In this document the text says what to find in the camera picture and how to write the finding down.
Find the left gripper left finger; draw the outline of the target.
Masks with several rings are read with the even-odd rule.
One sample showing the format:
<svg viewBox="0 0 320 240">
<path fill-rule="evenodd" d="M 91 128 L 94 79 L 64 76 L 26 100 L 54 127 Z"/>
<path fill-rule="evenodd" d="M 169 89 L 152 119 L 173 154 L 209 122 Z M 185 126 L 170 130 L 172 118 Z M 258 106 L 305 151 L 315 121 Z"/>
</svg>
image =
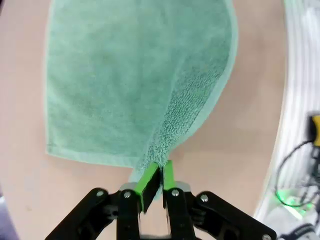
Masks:
<svg viewBox="0 0 320 240">
<path fill-rule="evenodd" d="M 160 187 L 160 167 L 152 163 L 138 182 L 115 193 L 92 189 L 45 240 L 97 240 L 116 221 L 116 240 L 141 240 L 140 213 L 146 213 Z"/>
</svg>

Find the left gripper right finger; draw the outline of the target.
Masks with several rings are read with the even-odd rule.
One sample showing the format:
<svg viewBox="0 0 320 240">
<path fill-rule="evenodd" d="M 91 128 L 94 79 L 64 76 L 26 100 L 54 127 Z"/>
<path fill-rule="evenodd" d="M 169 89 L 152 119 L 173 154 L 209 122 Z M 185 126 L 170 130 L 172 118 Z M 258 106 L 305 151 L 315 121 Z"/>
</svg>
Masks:
<svg viewBox="0 0 320 240">
<path fill-rule="evenodd" d="M 171 161 L 162 175 L 170 240 L 201 240 L 195 229 L 215 240 L 276 240 L 274 230 L 216 194 L 202 191 L 193 195 L 188 184 L 174 180 Z"/>
</svg>

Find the green terry towel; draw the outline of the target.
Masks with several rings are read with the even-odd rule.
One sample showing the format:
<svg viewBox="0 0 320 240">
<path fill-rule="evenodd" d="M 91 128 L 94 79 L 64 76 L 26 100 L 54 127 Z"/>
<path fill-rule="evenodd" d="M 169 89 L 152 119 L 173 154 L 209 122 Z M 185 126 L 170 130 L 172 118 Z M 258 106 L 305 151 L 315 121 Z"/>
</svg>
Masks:
<svg viewBox="0 0 320 240">
<path fill-rule="evenodd" d="M 232 0 L 52 0 L 47 153 L 139 181 L 208 118 L 237 47 Z"/>
</svg>

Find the yellow black box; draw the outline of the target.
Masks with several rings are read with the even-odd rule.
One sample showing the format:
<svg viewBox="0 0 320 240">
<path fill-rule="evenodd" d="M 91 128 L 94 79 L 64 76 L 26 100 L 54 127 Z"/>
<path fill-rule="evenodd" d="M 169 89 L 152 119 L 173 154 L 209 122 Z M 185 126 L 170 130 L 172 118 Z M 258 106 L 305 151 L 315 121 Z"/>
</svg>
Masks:
<svg viewBox="0 0 320 240">
<path fill-rule="evenodd" d="M 320 148 L 320 114 L 309 116 L 307 137 L 315 147 Z"/>
</svg>

